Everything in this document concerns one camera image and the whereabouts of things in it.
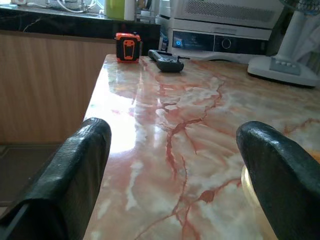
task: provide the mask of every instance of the black countertop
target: black countertop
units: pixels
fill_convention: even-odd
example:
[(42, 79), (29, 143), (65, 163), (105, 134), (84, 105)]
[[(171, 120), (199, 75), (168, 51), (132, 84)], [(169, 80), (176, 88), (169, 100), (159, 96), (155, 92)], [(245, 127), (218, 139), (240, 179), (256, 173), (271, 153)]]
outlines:
[(114, 39), (116, 33), (137, 32), (143, 42), (142, 55), (147, 55), (149, 49), (158, 49), (160, 38), (158, 24), (14, 4), (0, 4), (0, 30), (99, 39)]

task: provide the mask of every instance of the tape measure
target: tape measure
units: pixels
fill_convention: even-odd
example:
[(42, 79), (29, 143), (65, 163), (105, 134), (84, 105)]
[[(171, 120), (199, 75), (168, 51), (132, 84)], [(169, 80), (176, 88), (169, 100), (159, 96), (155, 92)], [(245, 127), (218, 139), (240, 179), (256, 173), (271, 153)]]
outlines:
[(115, 35), (116, 61), (119, 63), (138, 63), (141, 38), (138, 34), (120, 33)]

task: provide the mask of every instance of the marble table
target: marble table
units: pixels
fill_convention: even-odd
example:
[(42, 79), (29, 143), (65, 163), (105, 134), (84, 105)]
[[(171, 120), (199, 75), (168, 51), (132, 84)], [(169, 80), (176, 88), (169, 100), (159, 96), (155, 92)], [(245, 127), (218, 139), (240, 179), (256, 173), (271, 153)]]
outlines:
[(162, 73), (148, 57), (106, 57), (85, 118), (106, 120), (112, 143), (85, 240), (262, 239), (236, 130), (261, 121), (320, 152), (320, 90), (246, 69), (186, 60), (181, 73)]

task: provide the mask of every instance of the black remote control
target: black remote control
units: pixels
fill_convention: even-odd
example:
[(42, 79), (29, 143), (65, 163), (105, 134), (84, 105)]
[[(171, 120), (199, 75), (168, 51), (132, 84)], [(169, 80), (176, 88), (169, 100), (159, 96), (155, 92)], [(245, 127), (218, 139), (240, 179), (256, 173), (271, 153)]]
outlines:
[(164, 73), (179, 73), (185, 66), (178, 57), (167, 52), (149, 50), (148, 56), (156, 61), (156, 66)]

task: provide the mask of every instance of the wooden cabinet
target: wooden cabinet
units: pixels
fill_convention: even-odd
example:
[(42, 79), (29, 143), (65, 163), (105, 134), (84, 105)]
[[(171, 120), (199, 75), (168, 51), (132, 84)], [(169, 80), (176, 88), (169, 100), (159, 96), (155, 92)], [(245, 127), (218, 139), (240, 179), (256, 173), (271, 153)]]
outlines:
[(115, 41), (0, 32), (0, 143), (63, 142), (80, 126)]

